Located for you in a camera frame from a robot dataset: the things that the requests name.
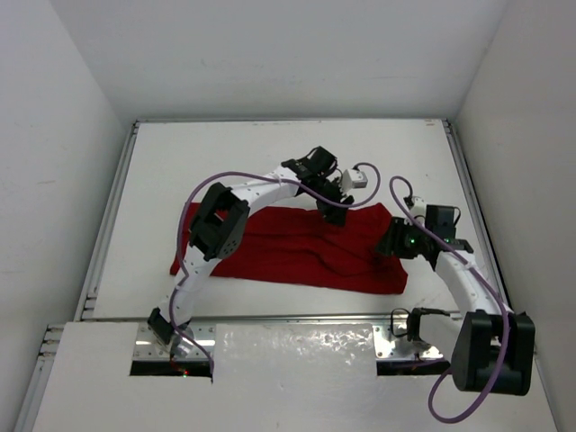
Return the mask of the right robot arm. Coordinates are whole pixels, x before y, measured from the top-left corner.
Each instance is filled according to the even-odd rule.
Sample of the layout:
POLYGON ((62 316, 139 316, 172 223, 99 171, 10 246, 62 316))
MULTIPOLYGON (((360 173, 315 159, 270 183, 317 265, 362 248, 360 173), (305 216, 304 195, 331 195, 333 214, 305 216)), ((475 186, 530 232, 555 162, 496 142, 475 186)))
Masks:
POLYGON ((386 257, 423 257, 445 283, 458 308, 412 309, 403 336, 430 344, 450 363, 455 387, 481 392, 491 377, 491 390, 524 396, 532 377, 536 326, 525 313, 515 313, 482 283, 473 249, 455 237, 455 225, 427 211, 425 228, 394 217, 376 246, 386 257))

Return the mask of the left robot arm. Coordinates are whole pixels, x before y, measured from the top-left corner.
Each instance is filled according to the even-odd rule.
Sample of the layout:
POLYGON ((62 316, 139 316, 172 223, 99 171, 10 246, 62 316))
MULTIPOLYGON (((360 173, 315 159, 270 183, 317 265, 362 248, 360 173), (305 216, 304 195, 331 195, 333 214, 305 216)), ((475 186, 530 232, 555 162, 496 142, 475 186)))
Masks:
POLYGON ((347 209, 354 203, 349 192, 354 175, 338 171, 337 159, 322 147, 305 157, 282 162, 266 175, 243 176, 241 184, 225 185, 219 180, 235 176, 227 172, 206 181, 209 188, 187 222, 182 215, 176 240, 175 288, 150 313, 148 326, 163 345, 169 345, 193 315, 194 293, 213 269, 239 248, 248 218, 281 200, 306 193, 316 198, 325 221, 342 226, 347 209))

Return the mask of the red t shirt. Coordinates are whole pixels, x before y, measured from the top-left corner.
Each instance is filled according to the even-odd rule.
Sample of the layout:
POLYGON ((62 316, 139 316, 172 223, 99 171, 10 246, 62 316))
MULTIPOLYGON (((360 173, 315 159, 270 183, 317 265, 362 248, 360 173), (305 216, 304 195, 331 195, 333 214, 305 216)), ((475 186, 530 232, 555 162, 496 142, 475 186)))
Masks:
POLYGON ((266 207, 251 216, 238 250, 217 264, 216 277, 301 284, 356 293, 402 294, 408 274, 376 245, 392 222, 384 205, 352 209, 346 225, 317 210, 266 207))

